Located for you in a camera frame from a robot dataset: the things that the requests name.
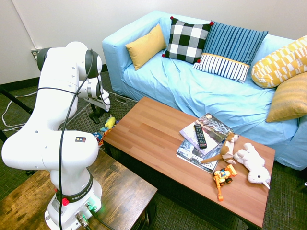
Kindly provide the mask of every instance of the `black and white checkered pillow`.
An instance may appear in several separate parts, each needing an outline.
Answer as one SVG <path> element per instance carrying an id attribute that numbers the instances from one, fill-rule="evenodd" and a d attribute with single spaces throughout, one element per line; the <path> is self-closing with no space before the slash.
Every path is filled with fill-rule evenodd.
<path id="1" fill-rule="evenodd" d="M 171 19 L 171 34 L 163 56 L 195 63 L 201 57 L 211 26 L 188 24 L 173 17 Z"/>

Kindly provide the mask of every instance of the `white plush bunny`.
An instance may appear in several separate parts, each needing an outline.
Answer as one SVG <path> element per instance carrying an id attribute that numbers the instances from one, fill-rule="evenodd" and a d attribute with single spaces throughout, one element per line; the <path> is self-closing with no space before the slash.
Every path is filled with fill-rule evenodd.
<path id="1" fill-rule="evenodd" d="M 245 143 L 244 149 L 234 154 L 234 159 L 243 164 L 248 170 L 248 181 L 251 183 L 264 184 L 268 189 L 271 177 L 269 171 L 264 167 L 265 160 L 258 154 L 251 143 Z"/>

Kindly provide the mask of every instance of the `yellow patterned pillow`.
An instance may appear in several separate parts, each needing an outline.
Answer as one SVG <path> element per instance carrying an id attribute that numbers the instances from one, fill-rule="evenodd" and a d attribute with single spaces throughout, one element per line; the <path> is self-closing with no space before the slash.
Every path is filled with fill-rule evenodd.
<path id="1" fill-rule="evenodd" d="M 285 121 L 307 115 L 307 72 L 280 84 L 266 122 Z"/>
<path id="2" fill-rule="evenodd" d="M 127 44 L 126 48 L 135 70 L 138 70 L 159 51 L 166 48 L 160 24 L 152 29 L 149 34 Z"/>
<path id="3" fill-rule="evenodd" d="M 307 71 L 307 35 L 258 61 L 251 72 L 262 88 L 274 88 L 285 80 Z"/>

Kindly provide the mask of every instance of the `black remote control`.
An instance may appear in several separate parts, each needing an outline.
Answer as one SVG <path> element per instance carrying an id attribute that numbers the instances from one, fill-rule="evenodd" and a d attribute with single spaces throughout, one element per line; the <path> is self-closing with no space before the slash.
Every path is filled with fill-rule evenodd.
<path id="1" fill-rule="evenodd" d="M 194 125 L 195 128 L 195 132 L 196 132 L 196 136 L 197 136 L 197 140 L 198 140 L 198 145 L 201 149 L 205 149 L 207 148 L 207 142 L 205 139 L 205 136 L 202 132 L 202 127 L 199 124 Z"/>

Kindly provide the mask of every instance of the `white wall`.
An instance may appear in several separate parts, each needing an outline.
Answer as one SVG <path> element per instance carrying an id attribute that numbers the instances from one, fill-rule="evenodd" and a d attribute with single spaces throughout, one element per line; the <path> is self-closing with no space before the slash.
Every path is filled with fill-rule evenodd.
<path id="1" fill-rule="evenodd" d="M 13 0 L 37 47 L 81 41 L 105 59 L 102 40 L 161 10 L 298 39 L 307 34 L 305 0 Z M 11 0 L 0 2 L 0 84 L 39 77 L 32 42 Z"/>

